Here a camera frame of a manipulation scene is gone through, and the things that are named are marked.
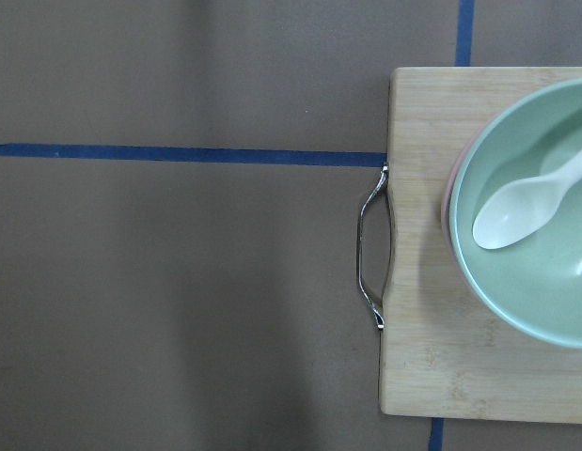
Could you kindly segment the pink bowl under green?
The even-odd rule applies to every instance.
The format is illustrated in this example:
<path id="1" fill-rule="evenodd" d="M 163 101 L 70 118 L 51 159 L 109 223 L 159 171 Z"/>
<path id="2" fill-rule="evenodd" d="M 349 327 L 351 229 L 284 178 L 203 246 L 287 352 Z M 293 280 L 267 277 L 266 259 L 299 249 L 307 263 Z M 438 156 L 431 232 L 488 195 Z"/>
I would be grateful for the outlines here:
<path id="1" fill-rule="evenodd" d="M 459 154 L 457 155 L 456 160 L 454 161 L 454 164 L 451 167 L 451 170 L 450 170 L 449 175 L 448 175 L 448 181 L 446 184 L 445 191 L 443 193 L 441 208 L 440 208 L 440 224 L 441 224 L 441 229 L 442 229 L 442 233 L 444 236 L 446 247 L 448 249 L 449 256 L 451 257 L 453 266 L 455 267 L 457 273 L 459 274 L 464 286 L 472 293 L 474 293 L 474 290 L 472 287 L 470 287 L 470 284 L 467 280 L 467 277 L 464 275 L 464 272 L 459 264 L 458 258 L 456 257 L 455 252 L 454 252 L 454 246 L 453 246 L 453 241 L 452 241 L 452 237 L 451 237 L 451 230 L 450 230 L 450 206 L 451 206 L 451 197 L 452 197 L 452 193 L 453 193 L 453 187 L 454 187 L 456 178 L 458 177 L 458 174 L 459 174 L 460 169 L 464 163 L 465 158 L 468 155 L 468 152 L 470 151 L 470 149 L 473 147 L 473 145 L 476 143 L 477 140 L 478 140 L 478 136 L 476 134 L 473 134 L 470 137 L 470 139 L 468 140 L 468 142 L 464 145 L 462 150 L 459 152 Z"/>

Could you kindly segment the wooden cutting board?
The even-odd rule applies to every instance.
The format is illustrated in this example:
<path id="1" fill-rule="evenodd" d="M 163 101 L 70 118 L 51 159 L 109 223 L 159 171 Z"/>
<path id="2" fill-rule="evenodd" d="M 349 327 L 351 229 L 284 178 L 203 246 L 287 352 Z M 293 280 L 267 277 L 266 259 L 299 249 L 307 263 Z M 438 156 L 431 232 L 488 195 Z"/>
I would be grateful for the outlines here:
<path id="1" fill-rule="evenodd" d="M 582 350 L 529 337 L 484 306 L 461 277 L 441 220 L 449 174 L 467 140 L 525 95 L 579 77 L 582 67 L 393 72 L 382 412 L 582 425 Z"/>

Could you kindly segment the white plastic spoon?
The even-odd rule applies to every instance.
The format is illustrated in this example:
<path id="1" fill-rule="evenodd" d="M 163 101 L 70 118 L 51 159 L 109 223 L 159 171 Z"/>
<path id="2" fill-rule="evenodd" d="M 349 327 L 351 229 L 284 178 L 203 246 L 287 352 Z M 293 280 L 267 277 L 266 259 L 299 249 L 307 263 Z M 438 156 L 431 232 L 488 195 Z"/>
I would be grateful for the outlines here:
<path id="1" fill-rule="evenodd" d="M 477 246 L 496 250 L 513 245 L 544 227 L 565 195 L 582 180 L 582 149 L 558 169 L 511 181 L 483 204 L 472 227 Z"/>

